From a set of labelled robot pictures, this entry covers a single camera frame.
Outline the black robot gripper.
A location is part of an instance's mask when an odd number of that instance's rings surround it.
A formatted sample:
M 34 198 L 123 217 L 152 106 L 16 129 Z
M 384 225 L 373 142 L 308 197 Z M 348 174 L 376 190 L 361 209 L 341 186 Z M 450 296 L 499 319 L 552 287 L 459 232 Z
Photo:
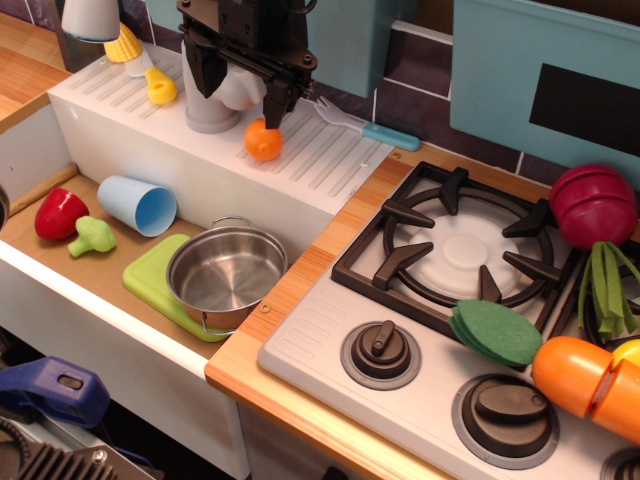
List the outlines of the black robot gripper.
M 314 88 L 317 58 L 309 50 L 307 15 L 315 1 L 178 1 L 185 56 L 198 91 L 209 98 L 227 75 L 227 62 L 266 85 L 265 126 L 284 116 Z

